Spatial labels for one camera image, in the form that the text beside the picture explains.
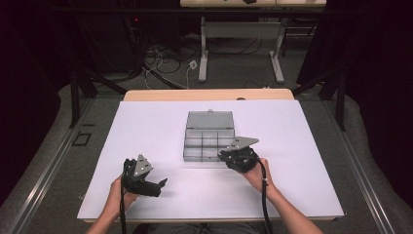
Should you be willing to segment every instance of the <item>black backdrop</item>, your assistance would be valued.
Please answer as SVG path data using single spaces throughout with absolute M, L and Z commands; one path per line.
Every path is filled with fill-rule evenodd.
M 328 0 L 326 11 L 365 9 L 370 24 L 356 35 L 361 50 L 351 63 L 346 94 L 359 105 L 372 156 L 413 206 L 413 34 L 408 1 Z M 297 83 L 332 68 L 349 50 L 360 19 L 322 20 Z
M 0 205 L 53 124 L 57 91 L 68 82 L 56 40 L 35 11 L 17 5 L 0 2 Z

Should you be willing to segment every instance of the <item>gray carpet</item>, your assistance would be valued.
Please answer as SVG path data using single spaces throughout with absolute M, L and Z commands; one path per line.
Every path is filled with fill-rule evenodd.
M 219 51 L 236 52 L 248 45 L 251 40 L 221 40 Z M 268 51 L 273 50 L 272 42 L 264 41 L 261 49 L 253 55 L 215 55 L 209 54 L 207 80 L 199 83 L 197 70 L 189 72 L 189 84 L 191 89 L 225 89 L 225 88 L 293 88 L 299 69 L 304 59 L 309 40 L 291 39 L 288 43 L 287 56 L 281 58 L 282 72 L 285 83 L 276 84 L 274 74 L 269 61 Z M 170 55 L 181 57 L 181 64 L 173 59 L 165 60 L 160 67 L 165 77 L 173 79 L 179 84 L 186 85 L 186 67 L 192 59 L 199 62 L 197 52 L 184 49 L 182 55 Z M 113 79 L 122 75 L 111 75 Z M 152 76 L 148 76 L 147 84 L 151 89 L 167 89 L 163 83 Z M 120 83 L 127 89 L 147 89 L 143 75 Z M 53 183 L 43 198 L 37 212 L 29 222 L 27 233 L 84 233 L 89 223 L 77 220 L 82 200 L 79 196 L 86 192 L 94 173 L 94 167 L 99 153 L 103 147 L 113 117 L 116 113 L 122 96 L 105 86 L 96 84 L 100 95 L 92 105 L 80 127 L 81 134 L 90 134 L 90 140 L 86 146 L 71 146 L 64 162 L 56 174 Z M 297 97 L 303 107 L 310 128 L 319 147 L 319 151 L 327 171 L 336 189 L 338 198 L 347 215 L 335 221 L 318 221 L 317 225 L 325 233 L 380 233 L 376 222 L 367 207 L 363 194 L 346 157 L 346 149 L 334 121 L 328 114 L 328 104 L 315 97 L 319 87 L 315 87 L 305 94 Z M 25 199 L 46 168 L 46 164 L 54 157 L 67 133 L 70 121 L 70 102 L 68 87 L 59 93 L 62 97 L 61 110 L 56 122 L 50 130 L 43 145 L 27 169 L 25 175 L 16 186 L 12 195 L 0 209 L 0 233 L 7 233 Z M 347 99 L 345 123 L 347 135 L 352 146 L 359 156 L 373 187 L 383 202 L 383 207 L 394 227 L 394 233 L 409 233 L 413 230 L 413 214 L 392 191 L 387 180 L 374 164 L 368 150 L 367 138 L 358 113 L 357 105 Z M 129 224 L 131 233 L 134 224 Z M 280 221 L 274 222 L 275 233 L 286 233 Z M 120 233 L 119 223 L 114 223 L 109 233 Z

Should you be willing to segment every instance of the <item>hand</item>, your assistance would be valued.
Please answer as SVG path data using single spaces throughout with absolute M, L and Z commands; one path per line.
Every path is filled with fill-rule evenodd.
M 270 173 L 270 167 L 268 166 L 268 161 L 265 158 L 260 158 L 262 164 L 265 167 L 265 172 L 267 176 L 267 184 L 269 187 L 267 187 L 267 190 L 269 188 L 276 188 L 276 186 L 273 183 L 273 179 L 271 178 L 271 173 Z M 258 191 L 262 192 L 262 171 L 261 171 L 261 165 L 257 163 L 255 167 L 248 172 L 242 174 L 246 180 Z
M 109 195 L 107 196 L 103 211 L 91 226 L 91 228 L 88 230 L 88 233 L 106 233 L 113 221 L 118 218 L 119 214 L 121 213 L 121 188 L 121 177 L 119 176 L 110 185 Z M 131 203 L 136 200 L 137 196 L 137 194 L 130 192 L 125 193 L 125 210 L 127 210 Z
M 119 216 L 120 214 L 120 203 L 121 203 L 121 177 L 117 177 L 110 185 L 109 195 L 107 196 L 106 204 L 103 208 L 104 212 Z M 131 205 L 131 203 L 136 200 L 139 195 L 130 192 L 125 193 L 124 203 L 125 210 Z

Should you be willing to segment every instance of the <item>white tabletop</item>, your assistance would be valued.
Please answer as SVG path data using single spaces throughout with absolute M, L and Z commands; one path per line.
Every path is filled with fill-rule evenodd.
M 323 7 L 326 0 L 256 0 L 246 4 L 243 0 L 180 0 L 181 7 L 191 8 L 263 8 L 263 7 Z
M 181 7 L 205 7 L 205 8 L 225 8 L 225 7 L 276 7 L 276 0 L 257 0 L 255 3 L 246 4 L 243 0 L 180 0 Z
M 189 111 L 232 111 L 239 137 L 267 158 L 275 184 L 304 215 L 342 216 L 343 210 L 297 100 L 123 101 L 102 149 L 78 218 L 96 219 L 110 183 L 126 158 L 138 154 L 154 166 L 148 181 L 168 178 L 158 198 L 139 197 L 127 220 L 142 222 L 262 219 L 261 195 L 223 163 L 185 163 Z M 268 205 L 269 216 L 279 217 Z
M 324 7 L 326 0 L 277 0 L 277 5 L 280 7 Z

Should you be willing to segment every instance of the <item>white desk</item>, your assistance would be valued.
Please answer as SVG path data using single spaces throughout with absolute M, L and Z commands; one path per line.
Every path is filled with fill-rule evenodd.
M 174 94 L 170 95 L 174 98 L 190 93 L 197 97 L 205 92 L 158 93 L 163 93 L 163 98 Z M 245 97 L 243 90 L 239 95 L 236 92 L 230 91 L 228 97 L 253 98 L 251 93 Z M 226 91 L 212 93 L 216 97 Z M 259 138 L 252 147 L 269 160 L 276 185 L 304 215 L 320 219 L 344 215 L 297 100 L 258 96 L 249 100 L 157 101 L 150 96 L 143 92 L 142 101 L 121 102 L 79 219 L 92 221 L 99 216 L 110 183 L 121 174 L 125 159 L 141 153 L 155 167 L 147 180 L 159 182 L 167 177 L 168 182 L 159 198 L 139 197 L 126 213 L 128 221 L 263 220 L 261 195 L 241 175 L 227 169 L 224 163 L 183 161 L 188 111 L 208 109 L 232 111 L 236 135 Z M 271 204 L 268 209 L 271 219 L 280 217 Z
M 326 0 L 257 0 L 246 4 L 243 0 L 181 0 L 181 7 L 188 8 L 302 8 L 323 7 Z M 276 46 L 270 51 L 270 59 L 278 83 L 283 83 L 279 53 L 286 27 L 286 19 L 280 22 L 208 22 L 201 18 L 201 62 L 199 81 L 207 80 L 207 38 L 266 38 L 275 39 Z

